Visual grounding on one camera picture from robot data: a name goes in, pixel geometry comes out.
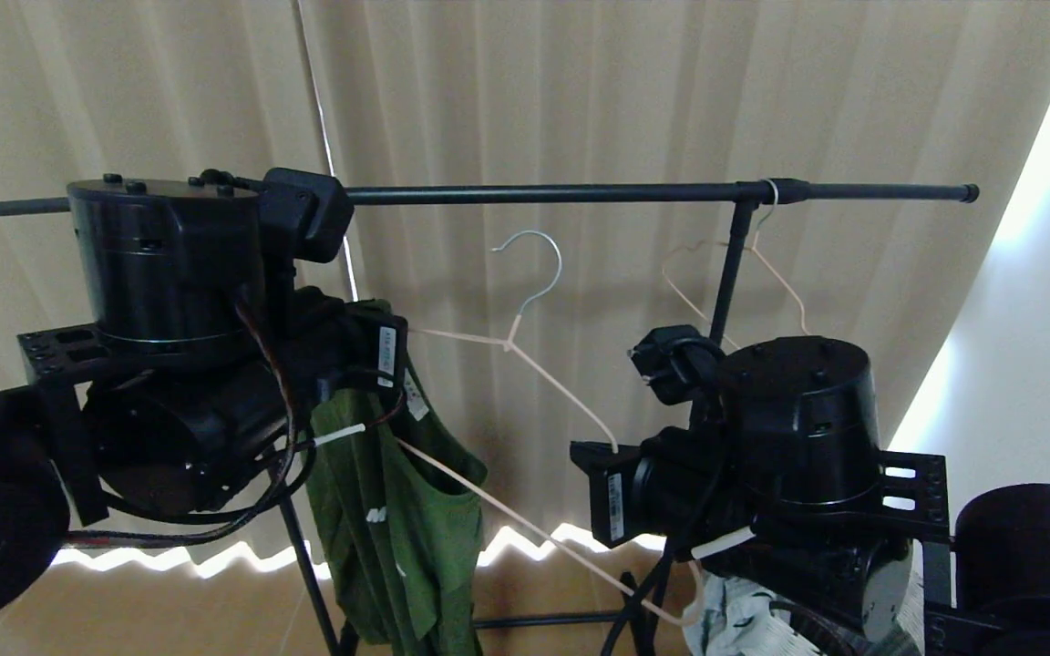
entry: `hanger hook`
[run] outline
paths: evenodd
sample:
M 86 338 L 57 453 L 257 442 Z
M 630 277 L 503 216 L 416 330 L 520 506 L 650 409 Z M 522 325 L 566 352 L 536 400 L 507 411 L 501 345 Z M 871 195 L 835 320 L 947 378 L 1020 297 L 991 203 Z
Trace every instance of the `hanger hook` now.
M 772 182 L 771 177 L 763 177 L 761 179 L 763 183 L 768 183 L 768 186 L 772 188 L 772 207 L 770 208 L 768 213 L 765 213 L 765 215 L 759 217 L 759 220 L 756 221 L 757 233 L 759 232 L 759 228 L 762 227 L 763 221 L 768 220 L 768 217 L 772 216 L 772 212 L 776 211 L 776 205 L 780 204 L 780 188 L 776 186 L 775 182 Z
M 538 294 L 533 294 L 532 296 L 529 296 L 529 298 L 525 299 L 525 302 L 522 303 L 521 310 L 517 311 L 517 316 L 525 314 L 525 308 L 528 308 L 528 304 L 530 302 L 533 302 L 537 299 L 541 299 L 542 296 L 549 294 L 549 291 L 553 290 L 553 288 L 558 285 L 558 279 L 562 278 L 562 269 L 563 269 L 562 249 L 558 248 L 558 242 L 553 240 L 553 237 L 546 235 L 546 233 L 541 232 L 541 230 L 522 230 L 521 232 L 516 233 L 516 235 L 505 240 L 504 245 L 497 246 L 496 249 L 492 249 L 492 252 L 500 253 L 501 251 L 508 249 L 508 246 L 512 245 L 512 242 L 516 241 L 517 238 L 520 237 L 521 235 L 537 235 L 538 237 L 542 237 L 542 239 L 549 241 L 550 246 L 553 246 L 553 253 L 555 254 L 555 256 L 558 256 L 558 273 L 553 274 L 553 279 L 549 282 L 548 285 L 546 285 L 545 290 L 542 290 L 541 292 L 538 292 Z

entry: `brown floor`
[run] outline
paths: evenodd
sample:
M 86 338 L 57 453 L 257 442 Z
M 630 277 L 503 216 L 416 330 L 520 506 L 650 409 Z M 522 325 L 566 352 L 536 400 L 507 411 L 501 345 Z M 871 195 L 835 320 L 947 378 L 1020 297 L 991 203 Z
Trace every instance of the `brown floor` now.
M 612 573 L 634 570 L 639 577 L 653 553 L 637 547 L 593 556 Z M 492 568 L 478 570 L 476 616 L 613 610 L 621 595 L 562 553 L 534 563 L 511 549 Z M 336 627 L 342 615 L 333 606 L 330 581 L 323 593 Z M 691 600 L 691 577 L 678 570 L 667 607 Z M 591 655 L 598 653 L 607 625 L 517 628 L 480 632 L 487 656 Z M 629 656 L 629 634 L 617 656 Z M 681 632 L 659 623 L 658 653 L 687 653 Z M 0 611 L 1 656 L 75 655 L 320 655 L 321 635 L 304 597 L 295 566 L 259 573 L 238 562 L 216 576 L 201 578 L 189 568 L 155 572 L 125 565 L 93 572 L 61 565 L 13 606 Z M 391 653 L 363 647 L 361 655 Z

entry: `white wall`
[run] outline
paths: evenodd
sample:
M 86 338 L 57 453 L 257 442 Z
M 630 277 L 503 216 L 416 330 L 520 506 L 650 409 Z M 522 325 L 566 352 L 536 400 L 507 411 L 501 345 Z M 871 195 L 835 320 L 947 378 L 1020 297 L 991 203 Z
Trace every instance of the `white wall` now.
M 1050 482 L 1050 107 L 991 252 L 890 448 L 946 456 L 953 517 L 989 489 Z

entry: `beige curtain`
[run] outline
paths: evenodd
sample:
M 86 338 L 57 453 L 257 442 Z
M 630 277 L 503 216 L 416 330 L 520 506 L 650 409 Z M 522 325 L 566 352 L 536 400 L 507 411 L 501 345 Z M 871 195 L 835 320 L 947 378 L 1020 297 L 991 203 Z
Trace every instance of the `beige curtain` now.
M 348 186 L 979 183 L 978 204 L 780 208 L 763 253 L 814 332 L 872 354 L 883 437 L 902 418 L 970 287 L 1050 99 L 1050 3 L 296 3 L 0 0 L 0 198 L 58 194 L 105 170 L 181 177 L 213 166 L 329 170 Z M 649 329 L 696 323 L 659 279 L 675 246 L 722 239 L 726 205 L 361 208 L 362 295 L 416 327 L 520 344 L 626 443 L 658 406 L 625 358 Z M 0 387 L 13 336 L 90 319 L 66 216 L 0 220 Z M 671 271 L 711 312 L 722 251 Z M 346 295 L 338 262 L 303 278 Z M 729 333 L 797 331 L 749 258 Z M 586 526 L 567 458 L 594 424 L 511 355 L 417 336 L 412 356 L 488 489 L 545 528 Z M 124 519 L 111 527 L 132 527 Z M 490 526 L 500 526 L 492 517 Z M 243 539 L 285 544 L 276 517 Z

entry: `curtain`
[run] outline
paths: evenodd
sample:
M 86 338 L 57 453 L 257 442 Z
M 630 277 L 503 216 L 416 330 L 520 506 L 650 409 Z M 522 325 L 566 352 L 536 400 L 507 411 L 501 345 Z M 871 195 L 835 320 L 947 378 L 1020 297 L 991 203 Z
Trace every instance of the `curtain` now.
M 873 358 L 888 440 L 970 288 L 1050 99 L 1050 3 L 291 3 L 0 0 L 0 198 L 58 195 L 104 171 L 329 171 L 348 186 L 476 183 L 978 183 L 978 204 L 785 205 L 761 250 L 814 333 Z M 414 327 L 518 343 L 624 443 L 659 406 L 626 360 L 650 329 L 705 329 L 659 278 L 676 246 L 723 239 L 712 204 L 361 208 L 363 296 Z M 0 219 L 0 387 L 14 335 L 90 320 L 68 216 Z M 711 312 L 721 249 L 671 261 Z M 300 277 L 346 296 L 342 262 Z M 797 332 L 754 258 L 729 335 Z M 587 526 L 571 440 L 595 425 L 498 348 L 416 336 L 442 419 L 488 489 L 545 528 Z M 246 501 L 259 488 L 242 494 Z M 500 527 L 491 519 L 490 528 Z M 143 526 L 124 517 L 105 527 Z M 287 544 L 275 514 L 237 539 Z M 225 544 L 196 549 L 196 556 Z

